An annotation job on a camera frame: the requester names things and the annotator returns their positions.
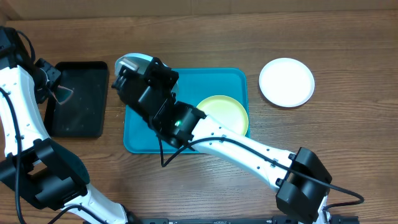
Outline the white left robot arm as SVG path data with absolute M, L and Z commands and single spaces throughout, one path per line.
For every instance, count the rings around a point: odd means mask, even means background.
M 1 182 L 14 191 L 16 213 L 24 223 L 21 200 L 41 210 L 58 211 L 55 223 L 70 212 L 85 223 L 134 223 L 123 205 L 105 197 L 90 183 L 80 158 L 57 144 L 48 134 L 38 104 L 55 98 L 61 72 L 37 60 L 27 36 L 1 27 L 1 122 L 5 160 Z

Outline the white plate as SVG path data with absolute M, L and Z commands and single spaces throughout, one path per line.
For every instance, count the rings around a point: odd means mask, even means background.
M 272 104 L 295 108 L 312 97 L 315 79 L 304 63 L 293 58 L 277 58 L 262 68 L 259 87 Z

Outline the light blue plate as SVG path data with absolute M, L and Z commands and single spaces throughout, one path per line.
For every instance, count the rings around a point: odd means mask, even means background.
M 176 97 L 179 74 L 159 58 L 140 53 L 122 57 L 130 58 L 139 66 L 136 72 L 125 69 L 112 84 L 122 101 L 138 101 L 148 94 L 154 94 L 156 98 Z

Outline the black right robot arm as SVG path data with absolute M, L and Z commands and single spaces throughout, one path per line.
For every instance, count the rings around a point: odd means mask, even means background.
M 165 141 L 224 159 L 251 173 L 276 192 L 277 208 L 300 223 L 328 223 L 326 209 L 331 175 L 314 152 L 293 153 L 234 133 L 195 106 L 177 101 L 173 88 L 179 75 L 159 58 L 123 56 L 115 63 L 116 89 Z

